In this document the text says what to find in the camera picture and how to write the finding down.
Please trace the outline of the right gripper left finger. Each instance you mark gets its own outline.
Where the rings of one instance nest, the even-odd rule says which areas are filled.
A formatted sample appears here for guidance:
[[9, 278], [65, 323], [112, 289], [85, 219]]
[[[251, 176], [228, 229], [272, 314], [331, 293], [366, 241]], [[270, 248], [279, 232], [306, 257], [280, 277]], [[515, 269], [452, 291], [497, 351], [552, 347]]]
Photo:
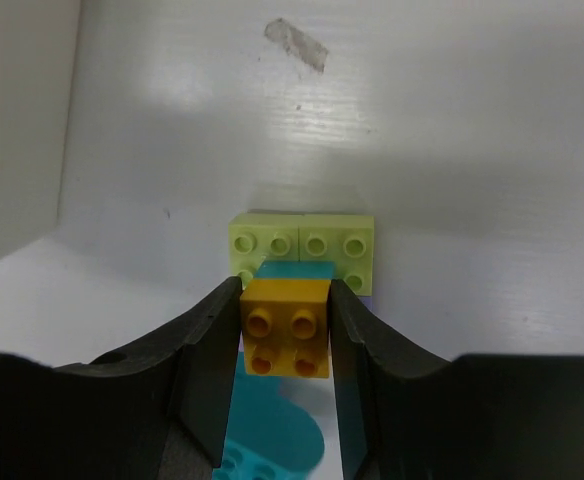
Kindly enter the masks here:
[[208, 479], [221, 465], [239, 279], [88, 364], [0, 353], [0, 479]]

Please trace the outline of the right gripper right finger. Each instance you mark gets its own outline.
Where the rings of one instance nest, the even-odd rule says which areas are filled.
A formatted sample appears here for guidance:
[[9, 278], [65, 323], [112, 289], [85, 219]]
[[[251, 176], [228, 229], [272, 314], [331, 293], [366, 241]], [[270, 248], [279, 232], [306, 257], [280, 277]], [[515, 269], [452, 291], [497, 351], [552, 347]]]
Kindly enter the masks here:
[[329, 323], [347, 479], [584, 479], [584, 356], [444, 360], [341, 280]]

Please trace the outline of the purple lego plate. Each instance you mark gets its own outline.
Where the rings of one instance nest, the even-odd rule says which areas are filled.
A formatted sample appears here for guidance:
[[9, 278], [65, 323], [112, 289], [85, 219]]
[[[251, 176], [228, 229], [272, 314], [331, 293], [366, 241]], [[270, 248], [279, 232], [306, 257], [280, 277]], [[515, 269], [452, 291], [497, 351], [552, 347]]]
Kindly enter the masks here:
[[[373, 299], [371, 296], [359, 296], [358, 299], [366, 306], [368, 310], [373, 310]], [[244, 351], [243, 337], [240, 337], [238, 349], [240, 352]]]

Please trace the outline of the yellow square lego brick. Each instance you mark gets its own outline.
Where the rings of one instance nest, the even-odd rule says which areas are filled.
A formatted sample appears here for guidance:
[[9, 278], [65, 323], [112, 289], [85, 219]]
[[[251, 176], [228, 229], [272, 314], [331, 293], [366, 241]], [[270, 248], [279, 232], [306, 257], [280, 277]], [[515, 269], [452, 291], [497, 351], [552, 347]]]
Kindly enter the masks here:
[[252, 280], [240, 297], [244, 368], [260, 376], [327, 378], [329, 279]]

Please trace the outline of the teal lego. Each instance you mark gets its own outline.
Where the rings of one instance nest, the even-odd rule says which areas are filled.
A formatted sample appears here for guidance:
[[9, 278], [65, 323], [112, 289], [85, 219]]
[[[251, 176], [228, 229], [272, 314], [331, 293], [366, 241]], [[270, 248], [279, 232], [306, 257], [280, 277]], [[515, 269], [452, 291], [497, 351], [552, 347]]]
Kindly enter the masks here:
[[254, 274], [259, 279], [333, 279], [335, 264], [329, 261], [266, 260]]

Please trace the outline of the green lego plate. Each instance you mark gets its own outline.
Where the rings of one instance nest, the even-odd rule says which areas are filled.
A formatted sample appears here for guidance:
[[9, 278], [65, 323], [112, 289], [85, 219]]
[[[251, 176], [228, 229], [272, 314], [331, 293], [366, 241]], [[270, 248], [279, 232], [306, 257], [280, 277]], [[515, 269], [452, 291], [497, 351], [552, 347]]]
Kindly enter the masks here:
[[370, 296], [374, 226], [367, 215], [241, 213], [228, 224], [230, 273], [248, 285], [265, 261], [332, 262], [336, 278]]

